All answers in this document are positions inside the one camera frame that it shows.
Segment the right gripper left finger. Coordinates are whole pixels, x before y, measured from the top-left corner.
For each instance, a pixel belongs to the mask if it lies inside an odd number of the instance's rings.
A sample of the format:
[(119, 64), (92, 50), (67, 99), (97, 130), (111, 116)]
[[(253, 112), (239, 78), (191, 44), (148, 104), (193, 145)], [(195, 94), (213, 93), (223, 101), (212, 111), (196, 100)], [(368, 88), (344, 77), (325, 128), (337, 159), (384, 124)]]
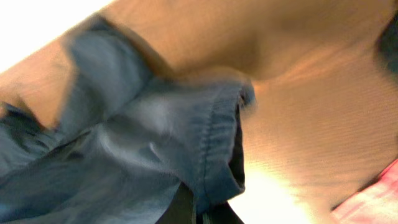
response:
[(155, 224), (196, 224), (194, 196), (184, 183), (179, 185), (169, 207)]

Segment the blue denim shorts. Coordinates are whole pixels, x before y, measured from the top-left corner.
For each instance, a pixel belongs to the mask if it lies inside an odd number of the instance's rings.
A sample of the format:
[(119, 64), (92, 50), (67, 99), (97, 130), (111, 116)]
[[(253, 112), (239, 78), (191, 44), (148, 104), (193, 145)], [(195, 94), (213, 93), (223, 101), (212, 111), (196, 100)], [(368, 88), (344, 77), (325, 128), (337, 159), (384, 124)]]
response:
[(201, 216), (245, 189), (240, 112), (250, 81), (158, 78), (95, 15), (72, 36), (77, 76), (58, 124), (5, 104), (2, 223), (156, 223), (184, 183)]

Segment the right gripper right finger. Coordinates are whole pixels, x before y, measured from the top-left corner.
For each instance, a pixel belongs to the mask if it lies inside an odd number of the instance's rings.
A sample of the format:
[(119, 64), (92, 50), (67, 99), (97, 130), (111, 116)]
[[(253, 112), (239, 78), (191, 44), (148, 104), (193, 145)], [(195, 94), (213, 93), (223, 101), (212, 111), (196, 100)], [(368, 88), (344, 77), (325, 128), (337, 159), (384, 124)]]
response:
[(213, 207), (201, 216), (202, 224), (244, 224), (228, 202)]

